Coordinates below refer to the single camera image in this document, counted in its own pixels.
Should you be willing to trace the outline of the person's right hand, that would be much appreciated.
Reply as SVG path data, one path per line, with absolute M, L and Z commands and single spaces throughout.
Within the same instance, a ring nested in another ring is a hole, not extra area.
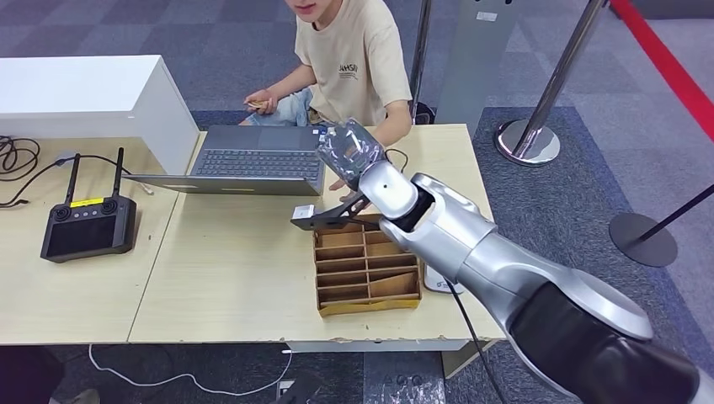
M 248 95 L 244 104 L 257 114 L 273 114 L 277 109 L 278 99 L 268 90 L 261 89 Z

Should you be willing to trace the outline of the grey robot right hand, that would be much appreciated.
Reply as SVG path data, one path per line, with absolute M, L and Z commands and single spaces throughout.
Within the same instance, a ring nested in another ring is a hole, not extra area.
M 317 156 L 353 191 L 371 166 L 386 160 L 384 146 L 352 118 L 320 135 Z

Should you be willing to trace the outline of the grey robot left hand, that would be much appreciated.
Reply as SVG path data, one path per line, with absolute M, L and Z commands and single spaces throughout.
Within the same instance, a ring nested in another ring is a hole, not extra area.
M 274 404 L 308 404 L 322 384 L 322 379 L 313 373 L 300 373 L 293 379 L 283 379 L 278 382 Z

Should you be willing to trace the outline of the person's left hand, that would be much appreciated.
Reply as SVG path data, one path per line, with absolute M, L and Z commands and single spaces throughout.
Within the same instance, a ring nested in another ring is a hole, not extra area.
M 330 192 L 333 192 L 347 188 L 347 183 L 341 179 L 338 179 L 328 187 L 328 190 Z M 371 202 L 364 195 L 353 191 L 352 189 L 350 189 L 347 194 L 340 196 L 339 201 L 343 204 L 347 204 L 348 202 L 354 202 L 354 208 L 356 210 L 364 210 L 371 205 Z

